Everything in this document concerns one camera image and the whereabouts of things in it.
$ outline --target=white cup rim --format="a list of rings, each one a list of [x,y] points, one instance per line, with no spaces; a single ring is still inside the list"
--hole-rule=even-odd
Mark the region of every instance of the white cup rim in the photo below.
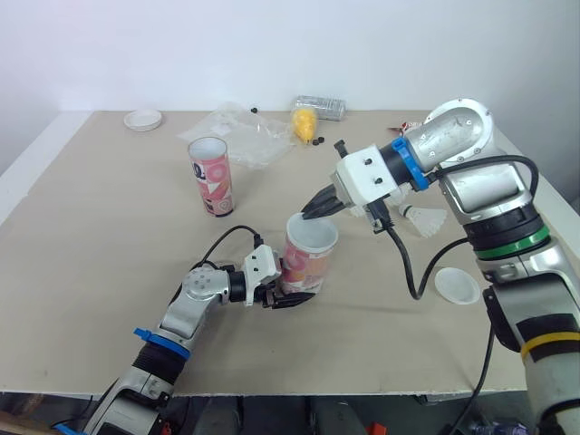
[[[333,221],[327,217],[303,220],[302,215],[302,213],[295,213],[286,222],[286,235],[290,243],[311,254],[322,254],[332,249],[338,241],[338,229]],[[305,226],[311,227],[315,232],[314,245],[302,237],[307,229]]]
[[[227,144],[223,139],[206,136],[192,141],[188,152],[195,160],[213,160],[227,153]]]

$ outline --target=table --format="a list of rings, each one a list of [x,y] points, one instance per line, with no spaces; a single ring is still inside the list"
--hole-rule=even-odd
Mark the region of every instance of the table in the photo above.
[[[344,121],[320,123],[323,145],[297,146],[263,170],[232,165],[237,207],[223,218],[204,211],[186,143],[176,137],[206,113],[166,112],[161,127],[146,133],[126,129],[122,112],[95,112],[79,122],[60,153],[47,151],[58,156],[0,227],[0,390],[102,393],[142,346],[132,330],[155,326],[190,265],[224,230],[250,225],[281,250],[286,219],[328,184],[336,140],[345,139],[349,150],[382,145],[394,137],[387,127],[425,113],[349,112]],[[496,141],[513,148],[499,131]],[[538,203],[557,202],[557,215],[567,217],[554,219],[567,221],[569,211],[544,180],[541,189]],[[438,188],[409,201],[449,211]],[[539,208],[554,214],[554,207]],[[393,215],[417,280],[442,245],[464,237],[452,215],[430,239]],[[474,387],[488,336],[483,302],[450,304],[432,280],[423,299],[412,300],[391,240],[348,212],[333,221],[340,239],[321,294],[287,310],[220,306],[176,384],[178,394],[439,394]],[[577,250],[572,237],[566,249]],[[249,249],[251,237],[234,233],[213,259],[239,262]],[[439,266],[460,267],[483,288],[474,260],[460,246]],[[521,389],[519,355],[497,345],[484,390]]]

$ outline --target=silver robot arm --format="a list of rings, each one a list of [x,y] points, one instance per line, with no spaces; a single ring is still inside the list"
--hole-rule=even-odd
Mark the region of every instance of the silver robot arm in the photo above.
[[[514,164],[521,158],[499,157],[489,111],[457,99],[382,149],[335,147],[333,184],[304,218],[363,206],[375,233],[392,232],[383,199],[400,184],[424,190],[438,180],[491,283],[484,301],[496,337],[521,353],[540,433],[580,433],[580,281],[534,208],[537,178],[528,188]]]
[[[209,311],[228,302],[254,303],[256,294],[264,299],[266,290],[280,276],[280,265],[272,248],[261,245],[250,253],[242,270],[202,266],[191,270],[169,303],[167,312],[154,331],[136,329],[146,343],[132,366],[106,391],[87,421],[86,435],[156,435],[168,424],[160,414],[167,405],[175,381],[193,350]],[[284,298],[274,308],[297,305]],[[57,427],[65,433],[72,431]]]

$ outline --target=black cable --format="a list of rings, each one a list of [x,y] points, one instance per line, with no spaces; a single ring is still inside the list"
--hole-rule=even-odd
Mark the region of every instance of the black cable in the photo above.
[[[260,235],[253,228],[251,228],[251,227],[249,227],[247,225],[236,225],[235,227],[230,228],[228,231],[226,231],[224,234],[222,234],[219,237],[219,239],[216,240],[216,242],[208,249],[208,251],[203,256],[203,258],[201,259],[201,261],[198,261],[195,265],[193,265],[193,267],[191,267],[191,270],[195,269],[196,267],[200,267],[204,263],[207,263],[208,262],[208,258],[211,255],[211,253],[214,252],[214,249],[216,249],[216,247],[218,247],[218,245],[224,240],[224,238],[226,238],[227,236],[229,236],[231,233],[233,233],[237,229],[246,229],[246,230],[248,230],[250,233],[252,233],[254,235],[254,240],[255,241],[256,241],[256,238],[257,237],[260,238]],[[214,265],[213,263],[210,263],[210,265],[213,265],[213,267],[217,269],[216,265]]]
[[[445,175],[450,174],[451,172],[459,172],[461,170],[469,169],[469,168],[477,168],[481,166],[489,166],[495,163],[512,163],[512,162],[523,163],[529,169],[532,178],[529,183],[529,191],[532,194],[532,197],[536,196],[537,190],[537,183],[539,181],[540,175],[537,169],[536,163],[533,160],[524,157],[524,156],[515,156],[515,155],[507,155],[507,156],[493,156],[493,157],[484,157],[482,159],[471,160],[471,161],[464,161],[455,166],[451,166],[448,168],[437,169],[434,174],[437,179],[444,177]]]
[[[413,278],[413,270],[411,266],[411,259],[409,258],[409,253],[407,252],[407,248],[402,243],[401,238],[395,232],[394,227],[385,227],[385,231],[391,236],[392,241],[395,242],[395,245],[399,248],[399,252],[401,253],[401,259],[403,266],[405,268],[405,279],[407,280],[407,287],[409,288],[409,293],[411,297],[416,301],[420,300],[425,292],[425,287],[427,286],[427,281],[429,281],[429,276],[433,270],[433,267],[437,264],[439,259],[444,256],[449,250],[459,245],[466,243],[468,240],[466,237],[460,238],[459,240],[455,240],[454,242],[449,243],[448,245],[444,246],[435,256],[431,259],[425,272],[423,273],[423,278],[419,284],[419,290],[415,289],[415,280]]]
[[[203,262],[203,264],[204,264],[204,265],[210,265],[210,266],[212,266],[214,269],[219,269],[219,267],[217,267],[217,266],[216,266],[216,264],[215,264],[213,261],[206,260],[206,261],[204,261],[204,262]],[[198,267],[198,266],[202,266],[202,265],[200,264],[200,262],[197,262],[197,263],[196,263],[195,265],[193,265],[193,267],[191,267],[191,269],[189,269],[189,270],[193,270],[193,269],[195,269],[195,268],[196,268],[196,267]]]
[[[455,433],[455,430],[457,430],[457,427],[461,424],[461,422],[463,421],[463,419],[465,418],[465,416],[468,414],[469,410],[473,406],[473,402],[477,399],[479,392],[481,391],[481,387],[483,387],[483,382],[486,381],[486,375],[488,374],[489,360],[491,359],[491,350],[493,348],[494,337],[495,337],[495,335],[493,332],[493,326],[490,326],[489,327],[488,348],[486,349],[486,357],[483,360],[483,368],[481,369],[481,375],[479,376],[478,384],[476,385],[475,390],[473,390],[473,392],[471,393],[471,397],[469,397],[469,400],[465,404],[463,411],[461,411],[461,413],[458,415],[457,419],[453,423],[453,426],[451,426],[451,429],[449,430],[448,435],[453,435]]]
[[[92,399],[93,399],[93,397],[91,396],[91,398],[89,399],[89,402],[87,403],[87,405],[84,407],[84,409],[81,412],[79,412],[79,414],[77,414],[76,417],[72,417],[72,418],[66,419],[66,420],[57,421],[56,423],[51,424],[51,429],[54,429],[54,427],[56,425],[58,425],[58,424],[64,424],[64,423],[68,423],[68,422],[71,422],[71,421],[77,421],[77,420],[84,419],[85,418],[85,414],[87,413],[87,411],[89,410],[89,408],[91,408]]]

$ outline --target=white feather shuttlecock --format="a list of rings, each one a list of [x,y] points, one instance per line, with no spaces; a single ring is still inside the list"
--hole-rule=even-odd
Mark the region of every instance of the white feather shuttlecock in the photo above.
[[[364,216],[364,214],[365,214],[363,206],[353,206],[353,207],[350,207],[348,209],[348,211],[350,211],[351,215],[353,215],[356,218]]]
[[[389,197],[387,197],[384,202],[387,203],[387,206],[397,207],[402,204],[402,201],[410,191],[411,185],[409,183],[401,184],[400,187],[389,194]]]
[[[419,208],[411,204],[401,204],[399,213],[410,220],[423,237],[436,234],[447,217],[447,211],[441,208]]]

